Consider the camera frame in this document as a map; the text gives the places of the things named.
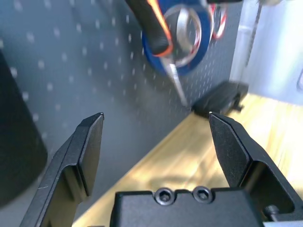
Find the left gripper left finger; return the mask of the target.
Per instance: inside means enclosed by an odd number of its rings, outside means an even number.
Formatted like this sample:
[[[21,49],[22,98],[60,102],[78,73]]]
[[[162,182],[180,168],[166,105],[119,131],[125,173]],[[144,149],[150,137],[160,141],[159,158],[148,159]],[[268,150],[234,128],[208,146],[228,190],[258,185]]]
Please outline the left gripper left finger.
[[[82,120],[57,150],[21,221],[22,227],[72,226],[78,205],[92,195],[103,120],[103,113]]]

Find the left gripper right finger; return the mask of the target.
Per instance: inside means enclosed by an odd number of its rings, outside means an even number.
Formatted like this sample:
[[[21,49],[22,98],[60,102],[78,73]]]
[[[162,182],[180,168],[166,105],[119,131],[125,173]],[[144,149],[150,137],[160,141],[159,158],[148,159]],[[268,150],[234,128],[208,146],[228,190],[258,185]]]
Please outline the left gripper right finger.
[[[259,210],[302,214],[303,201],[269,154],[234,119],[209,114],[217,159],[230,187],[244,189]]]

